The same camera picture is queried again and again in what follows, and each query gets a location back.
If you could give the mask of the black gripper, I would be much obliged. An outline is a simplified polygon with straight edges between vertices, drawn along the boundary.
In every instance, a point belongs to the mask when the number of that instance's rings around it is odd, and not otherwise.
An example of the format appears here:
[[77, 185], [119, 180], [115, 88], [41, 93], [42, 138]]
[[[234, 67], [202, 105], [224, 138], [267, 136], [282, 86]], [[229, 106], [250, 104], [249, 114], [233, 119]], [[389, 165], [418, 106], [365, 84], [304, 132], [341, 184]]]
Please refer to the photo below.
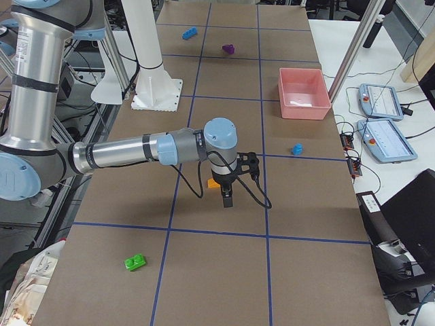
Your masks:
[[221, 175], [212, 172], [213, 180], [218, 183], [222, 190], [222, 201], [224, 208], [233, 207], [232, 199], [232, 184], [236, 180], [236, 176], [233, 173]]

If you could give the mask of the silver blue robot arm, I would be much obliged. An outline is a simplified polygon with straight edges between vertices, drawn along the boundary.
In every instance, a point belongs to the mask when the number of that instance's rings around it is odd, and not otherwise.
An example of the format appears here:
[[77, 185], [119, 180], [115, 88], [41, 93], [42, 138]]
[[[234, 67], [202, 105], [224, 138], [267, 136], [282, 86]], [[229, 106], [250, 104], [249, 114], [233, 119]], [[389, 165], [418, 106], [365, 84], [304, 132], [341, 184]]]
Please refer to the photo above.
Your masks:
[[56, 144], [52, 140], [65, 42], [105, 38], [102, 1], [14, 1], [11, 14], [18, 22], [18, 36], [7, 130], [1, 135], [4, 200], [32, 198], [64, 179], [99, 168], [208, 160], [224, 206], [232, 206], [237, 130], [224, 117], [213, 118], [203, 129], [182, 128], [110, 142]]
[[12, 74], [13, 60], [20, 57], [18, 43], [19, 23], [16, 19], [9, 18], [1, 21], [1, 68]]

